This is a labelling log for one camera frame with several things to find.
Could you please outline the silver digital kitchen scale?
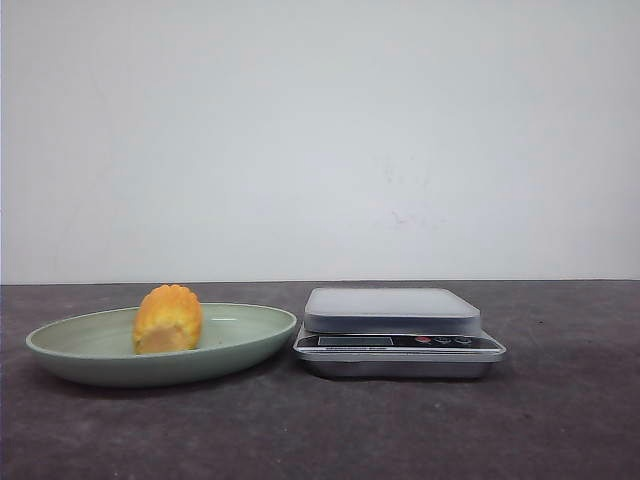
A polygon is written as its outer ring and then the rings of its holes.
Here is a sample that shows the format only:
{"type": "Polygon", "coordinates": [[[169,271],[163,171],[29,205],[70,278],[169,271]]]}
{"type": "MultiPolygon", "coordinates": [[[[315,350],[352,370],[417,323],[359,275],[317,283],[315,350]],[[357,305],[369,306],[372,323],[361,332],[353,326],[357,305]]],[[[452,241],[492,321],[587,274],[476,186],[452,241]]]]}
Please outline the silver digital kitchen scale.
{"type": "Polygon", "coordinates": [[[478,308],[442,288],[316,288],[293,345],[314,374],[481,378],[506,348],[478,308]]]}

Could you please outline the yellow corn cob piece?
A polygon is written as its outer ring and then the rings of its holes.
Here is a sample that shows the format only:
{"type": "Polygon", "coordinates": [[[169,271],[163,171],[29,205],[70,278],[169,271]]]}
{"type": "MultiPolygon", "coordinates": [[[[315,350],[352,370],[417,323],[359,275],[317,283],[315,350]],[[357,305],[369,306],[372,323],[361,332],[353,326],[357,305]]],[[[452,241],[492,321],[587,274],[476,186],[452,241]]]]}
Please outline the yellow corn cob piece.
{"type": "Polygon", "coordinates": [[[136,313],[132,343],[136,354],[195,349],[202,330],[203,311],[197,295],[178,284],[151,290],[136,313]]]}

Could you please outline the green shallow plate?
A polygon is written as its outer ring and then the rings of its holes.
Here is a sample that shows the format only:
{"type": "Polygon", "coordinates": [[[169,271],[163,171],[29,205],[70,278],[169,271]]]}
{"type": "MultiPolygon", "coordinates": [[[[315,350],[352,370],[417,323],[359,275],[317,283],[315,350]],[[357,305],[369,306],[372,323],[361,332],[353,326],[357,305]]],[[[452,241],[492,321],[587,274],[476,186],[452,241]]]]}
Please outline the green shallow plate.
{"type": "Polygon", "coordinates": [[[53,375],[101,387],[146,388],[191,383],[236,373],[274,355],[296,331],[297,318],[282,309],[204,303],[193,350],[136,354],[137,309],[122,308],[55,321],[25,339],[36,362],[53,375]]]}

